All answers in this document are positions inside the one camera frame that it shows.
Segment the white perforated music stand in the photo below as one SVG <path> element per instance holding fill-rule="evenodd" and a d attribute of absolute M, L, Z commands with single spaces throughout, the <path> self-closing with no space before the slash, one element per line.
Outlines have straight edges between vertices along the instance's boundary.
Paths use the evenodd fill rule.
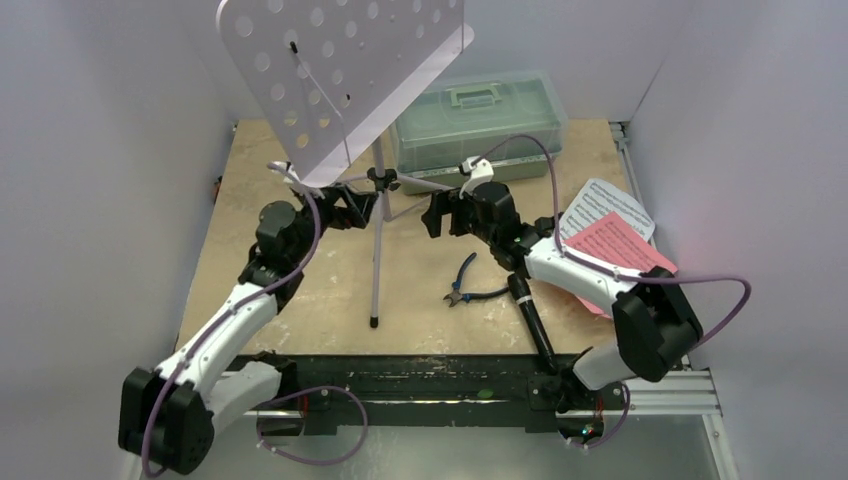
<path fill-rule="evenodd" d="M 229 0 L 216 27 L 308 187 L 338 180 L 474 39 L 456 0 Z"/>

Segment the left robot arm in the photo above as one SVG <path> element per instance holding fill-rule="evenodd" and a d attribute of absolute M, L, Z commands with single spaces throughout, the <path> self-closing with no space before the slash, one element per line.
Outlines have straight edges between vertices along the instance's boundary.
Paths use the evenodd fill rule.
<path fill-rule="evenodd" d="M 145 467 L 190 474 L 232 422 L 255 407 L 284 409 L 301 397 L 292 361 L 230 367 L 293 299 L 326 230 L 365 228 L 378 196 L 335 184 L 296 197 L 300 208 L 275 201 L 260 211 L 247 263 L 216 314 L 156 367 L 125 378 L 117 442 Z"/>

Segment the white sheet music page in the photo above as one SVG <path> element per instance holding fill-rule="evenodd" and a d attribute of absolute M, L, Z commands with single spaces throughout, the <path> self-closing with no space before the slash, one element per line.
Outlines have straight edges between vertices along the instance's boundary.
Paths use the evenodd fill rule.
<path fill-rule="evenodd" d="M 618 214 L 643 240 L 652 238 L 656 224 L 635 197 L 606 180 L 591 178 L 560 217 L 563 239 L 577 235 L 611 212 Z"/>

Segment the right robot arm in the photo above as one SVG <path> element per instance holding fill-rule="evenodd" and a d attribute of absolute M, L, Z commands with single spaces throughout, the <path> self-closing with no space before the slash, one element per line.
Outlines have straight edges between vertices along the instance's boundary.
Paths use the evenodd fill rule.
<path fill-rule="evenodd" d="M 600 307 L 613 321 L 615 338 L 590 348 L 563 371 L 561 392 L 576 407 L 596 399 L 601 388 L 622 380 L 660 381 L 703 337 L 703 328 L 674 275 L 656 266 L 648 272 L 614 266 L 582 252 L 561 254 L 552 217 L 521 220 L 509 191 L 486 182 L 470 193 L 432 193 L 422 214 L 437 238 L 449 216 L 453 236 L 483 241 L 516 282 L 532 279 L 556 286 Z"/>

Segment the pink sheet music page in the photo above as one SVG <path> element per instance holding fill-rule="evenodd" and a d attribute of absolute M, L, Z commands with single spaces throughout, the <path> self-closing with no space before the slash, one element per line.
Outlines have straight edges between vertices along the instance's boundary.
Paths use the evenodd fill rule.
<path fill-rule="evenodd" d="M 565 240 L 564 245 L 610 264 L 642 272 L 655 266 L 672 273 L 678 270 L 614 212 Z"/>

